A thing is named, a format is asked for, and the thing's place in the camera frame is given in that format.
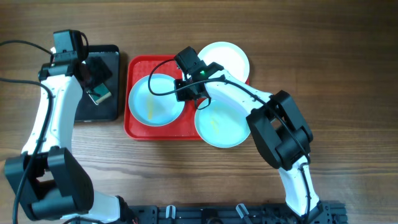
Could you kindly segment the light blue plate yellow stain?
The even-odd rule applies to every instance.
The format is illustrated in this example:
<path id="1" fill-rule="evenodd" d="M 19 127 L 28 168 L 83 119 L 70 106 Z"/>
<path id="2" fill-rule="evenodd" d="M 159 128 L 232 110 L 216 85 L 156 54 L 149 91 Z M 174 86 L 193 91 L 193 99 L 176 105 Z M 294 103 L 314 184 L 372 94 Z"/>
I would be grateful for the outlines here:
<path id="1" fill-rule="evenodd" d="M 137 81 L 132 87 L 128 106 L 133 117 L 146 126 L 165 126 L 176 120 L 185 107 L 184 101 L 177 101 L 174 94 L 157 96 L 148 88 L 149 76 Z"/>

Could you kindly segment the green yellow sponge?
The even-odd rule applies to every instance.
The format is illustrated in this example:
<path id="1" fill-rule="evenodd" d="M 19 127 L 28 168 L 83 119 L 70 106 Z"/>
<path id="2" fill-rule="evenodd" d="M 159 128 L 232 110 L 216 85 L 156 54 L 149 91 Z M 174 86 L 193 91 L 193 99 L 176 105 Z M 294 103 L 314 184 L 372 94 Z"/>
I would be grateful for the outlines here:
<path id="1" fill-rule="evenodd" d="M 96 86 L 91 90 L 88 90 L 86 93 L 88 94 L 88 96 L 91 98 L 91 100 L 95 105 L 99 105 L 104 100 L 112 96 L 111 92 L 104 83 Z"/>

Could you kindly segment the white plate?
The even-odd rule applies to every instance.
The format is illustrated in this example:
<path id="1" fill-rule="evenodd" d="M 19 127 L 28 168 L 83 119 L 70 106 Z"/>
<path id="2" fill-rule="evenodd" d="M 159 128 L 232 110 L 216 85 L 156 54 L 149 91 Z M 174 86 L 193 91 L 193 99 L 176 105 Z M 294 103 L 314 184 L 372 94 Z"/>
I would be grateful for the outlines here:
<path id="1" fill-rule="evenodd" d="M 235 77 L 246 83 L 249 78 L 250 64 L 247 55 L 237 45 L 230 42 L 213 42 L 204 47 L 198 57 L 207 65 L 216 62 Z"/>

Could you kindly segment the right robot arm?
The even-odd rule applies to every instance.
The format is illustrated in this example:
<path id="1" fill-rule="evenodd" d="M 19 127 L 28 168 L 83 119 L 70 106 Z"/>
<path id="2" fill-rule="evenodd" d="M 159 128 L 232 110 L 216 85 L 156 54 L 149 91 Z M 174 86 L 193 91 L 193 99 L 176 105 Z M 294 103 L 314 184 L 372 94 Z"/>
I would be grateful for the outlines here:
<path id="1" fill-rule="evenodd" d="M 177 83 L 177 98 L 206 96 L 240 112 L 258 152 L 279 171 L 287 206 L 296 215 L 309 218 L 319 202 L 309 172 L 313 134 L 293 98 L 283 90 L 275 95 L 257 90 L 215 62 L 179 62 L 177 67 L 185 78 Z"/>

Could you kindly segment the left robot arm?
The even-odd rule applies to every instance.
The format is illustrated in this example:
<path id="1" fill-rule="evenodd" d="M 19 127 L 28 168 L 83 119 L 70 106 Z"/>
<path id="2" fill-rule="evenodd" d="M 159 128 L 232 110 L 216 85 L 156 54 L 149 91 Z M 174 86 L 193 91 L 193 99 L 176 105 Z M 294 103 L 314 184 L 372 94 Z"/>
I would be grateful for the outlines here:
<path id="1" fill-rule="evenodd" d="M 6 179 L 16 197 L 12 221 L 22 208 L 32 220 L 66 223 L 133 223 L 134 212 L 120 196 L 93 188 L 90 176 L 71 153 L 76 109 L 83 89 L 78 60 L 44 65 L 41 99 L 32 133 L 19 157 L 6 160 Z"/>

